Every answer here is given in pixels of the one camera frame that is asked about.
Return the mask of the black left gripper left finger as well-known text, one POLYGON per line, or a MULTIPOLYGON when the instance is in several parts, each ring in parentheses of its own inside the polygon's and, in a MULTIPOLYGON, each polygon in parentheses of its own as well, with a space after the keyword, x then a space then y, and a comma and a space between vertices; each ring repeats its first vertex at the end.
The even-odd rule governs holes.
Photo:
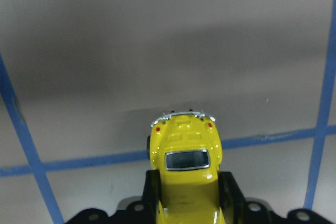
POLYGON ((164 223, 161 178, 158 170, 147 170, 142 194, 145 223, 164 223))

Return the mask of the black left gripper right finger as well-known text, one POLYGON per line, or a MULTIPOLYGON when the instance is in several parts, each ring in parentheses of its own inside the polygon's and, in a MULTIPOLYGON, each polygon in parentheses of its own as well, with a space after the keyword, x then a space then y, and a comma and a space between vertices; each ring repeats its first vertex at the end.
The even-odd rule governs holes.
POLYGON ((219 204, 225 223, 243 223, 246 200, 231 172, 219 173, 219 204))

